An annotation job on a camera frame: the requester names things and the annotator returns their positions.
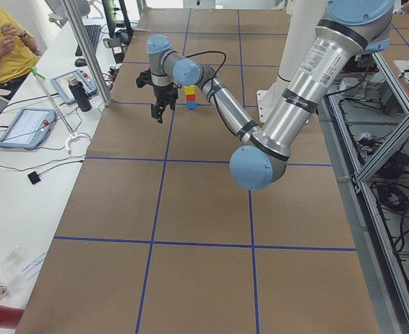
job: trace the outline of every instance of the black bottle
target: black bottle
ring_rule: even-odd
[[[89,111],[92,109],[92,105],[89,101],[89,96],[84,89],[82,82],[78,81],[74,75],[71,75],[67,78],[68,88],[73,94],[74,99],[77,101],[77,104],[81,111]]]

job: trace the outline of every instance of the red cylinder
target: red cylinder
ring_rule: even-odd
[[[0,305],[0,328],[16,329],[24,310]]]

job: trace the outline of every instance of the black pants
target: black pants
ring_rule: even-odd
[[[17,92],[17,90],[22,85],[22,83],[25,81],[27,76],[28,74],[25,74],[21,77],[11,79],[10,81],[7,81],[6,83],[0,83],[0,89],[6,89],[11,92],[9,95],[5,96],[7,100],[11,100],[11,98]]]

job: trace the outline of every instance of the keyboard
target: keyboard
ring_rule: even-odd
[[[99,24],[87,24],[85,25],[88,39],[92,45],[93,51],[96,52],[96,48],[99,42],[99,36],[101,35],[101,26]],[[82,51],[78,45],[76,52],[74,53],[76,57],[82,56]]]

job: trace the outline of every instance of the stacked blocks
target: stacked blocks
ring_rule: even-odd
[[[197,102],[195,101],[195,86],[185,86],[184,94],[186,94],[188,109],[195,109],[197,106]]]

